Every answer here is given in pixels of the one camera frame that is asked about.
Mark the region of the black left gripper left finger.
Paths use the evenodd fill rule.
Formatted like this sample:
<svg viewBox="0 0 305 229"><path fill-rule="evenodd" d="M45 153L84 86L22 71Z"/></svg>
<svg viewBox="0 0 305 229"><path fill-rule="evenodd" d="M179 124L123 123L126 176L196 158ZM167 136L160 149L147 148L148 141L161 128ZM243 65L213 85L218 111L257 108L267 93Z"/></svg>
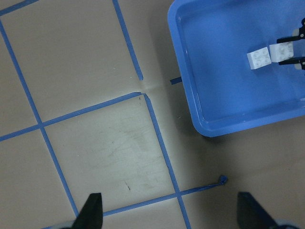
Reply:
<svg viewBox="0 0 305 229"><path fill-rule="evenodd" d="M72 229L101 229L103 225L102 194L91 193L79 215L72 224Z"/></svg>

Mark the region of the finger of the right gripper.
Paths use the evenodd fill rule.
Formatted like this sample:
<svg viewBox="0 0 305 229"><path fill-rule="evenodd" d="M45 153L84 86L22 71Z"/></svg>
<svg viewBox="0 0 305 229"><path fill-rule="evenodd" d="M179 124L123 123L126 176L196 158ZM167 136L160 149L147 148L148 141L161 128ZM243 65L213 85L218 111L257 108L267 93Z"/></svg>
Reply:
<svg viewBox="0 0 305 229"><path fill-rule="evenodd" d="M297 29L296 35L282 37L276 40L276 43L295 42L305 38L305 20L301 21L302 26Z"/></svg>
<svg viewBox="0 0 305 229"><path fill-rule="evenodd" d="M279 65L294 65L297 70L305 69L305 57L294 57L278 63Z"/></svg>

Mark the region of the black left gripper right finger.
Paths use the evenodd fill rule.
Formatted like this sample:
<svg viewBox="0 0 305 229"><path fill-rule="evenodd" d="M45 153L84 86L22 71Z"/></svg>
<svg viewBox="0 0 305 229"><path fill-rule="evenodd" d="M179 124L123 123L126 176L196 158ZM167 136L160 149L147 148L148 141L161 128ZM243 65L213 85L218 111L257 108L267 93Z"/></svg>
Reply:
<svg viewBox="0 0 305 229"><path fill-rule="evenodd" d="M237 223L240 229L276 229L278 224L249 192L237 195Z"/></svg>

